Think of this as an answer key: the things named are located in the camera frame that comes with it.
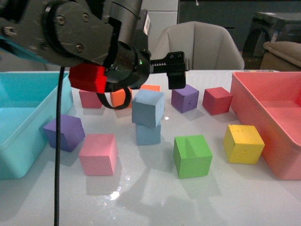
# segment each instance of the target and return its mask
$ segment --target wall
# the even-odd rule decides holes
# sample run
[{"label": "wall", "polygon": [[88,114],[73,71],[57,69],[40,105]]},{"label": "wall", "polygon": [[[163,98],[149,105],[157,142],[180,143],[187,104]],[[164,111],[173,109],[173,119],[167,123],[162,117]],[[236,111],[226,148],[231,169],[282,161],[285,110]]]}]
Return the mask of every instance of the wall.
[{"label": "wall", "polygon": [[301,1],[180,1],[178,23],[201,21],[226,27],[242,51],[255,12],[300,12]]},{"label": "wall", "polygon": [[141,8],[147,9],[150,17],[149,50],[152,52],[162,31],[177,24],[178,0],[143,0]]}]

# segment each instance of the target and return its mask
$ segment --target pink cube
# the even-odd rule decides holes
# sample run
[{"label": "pink cube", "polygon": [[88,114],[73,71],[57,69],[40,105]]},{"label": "pink cube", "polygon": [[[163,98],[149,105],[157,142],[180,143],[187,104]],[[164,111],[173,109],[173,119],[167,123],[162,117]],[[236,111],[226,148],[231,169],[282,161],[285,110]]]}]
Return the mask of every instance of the pink cube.
[{"label": "pink cube", "polygon": [[233,95],[223,87],[205,89],[202,105],[211,115],[227,113],[232,98]]},{"label": "pink cube", "polygon": [[88,176],[112,176],[118,155],[115,134],[89,134],[79,153]]},{"label": "pink cube", "polygon": [[80,90],[79,97],[83,108],[101,108],[103,105],[94,92]]}]

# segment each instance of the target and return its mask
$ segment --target screw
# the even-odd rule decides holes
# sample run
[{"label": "screw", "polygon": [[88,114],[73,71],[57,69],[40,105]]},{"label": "screw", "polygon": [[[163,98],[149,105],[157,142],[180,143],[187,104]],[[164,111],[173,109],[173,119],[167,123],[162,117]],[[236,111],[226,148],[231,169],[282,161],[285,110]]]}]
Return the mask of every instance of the screw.
[{"label": "screw", "polygon": [[88,13],[84,13],[82,16],[83,16],[83,20],[84,20],[85,22],[89,22],[90,17],[89,17],[89,15],[88,15]]},{"label": "screw", "polygon": [[57,22],[59,25],[63,26],[63,25],[66,23],[66,19],[65,19],[65,17],[63,17],[63,16],[57,16],[57,17],[56,17],[56,22]]},{"label": "screw", "polygon": [[17,35],[17,31],[14,27],[11,26],[5,26],[3,28],[3,32],[6,36],[13,36],[13,35]]},{"label": "screw", "polygon": [[77,50],[79,53],[81,53],[81,52],[84,50],[83,45],[82,45],[82,44],[78,44],[78,45],[76,46],[76,50]]}]

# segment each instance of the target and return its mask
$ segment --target gray chair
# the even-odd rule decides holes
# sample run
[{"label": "gray chair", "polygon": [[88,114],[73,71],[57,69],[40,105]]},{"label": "gray chair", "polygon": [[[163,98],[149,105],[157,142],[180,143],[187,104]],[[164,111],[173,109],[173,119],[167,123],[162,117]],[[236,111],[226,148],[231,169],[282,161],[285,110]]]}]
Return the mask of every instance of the gray chair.
[{"label": "gray chair", "polygon": [[186,22],[166,28],[151,59],[183,51],[192,70],[243,70],[245,63],[229,32],[217,25]]}]

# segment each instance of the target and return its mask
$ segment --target teal plastic container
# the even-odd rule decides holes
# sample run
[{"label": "teal plastic container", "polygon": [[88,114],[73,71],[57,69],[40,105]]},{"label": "teal plastic container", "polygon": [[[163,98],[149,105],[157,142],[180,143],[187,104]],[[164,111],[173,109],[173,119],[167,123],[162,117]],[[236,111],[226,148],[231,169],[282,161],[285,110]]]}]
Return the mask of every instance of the teal plastic container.
[{"label": "teal plastic container", "polygon": [[[55,118],[59,72],[0,73],[0,179],[23,177],[47,143],[43,127]],[[73,104],[64,74],[62,113]]]}]

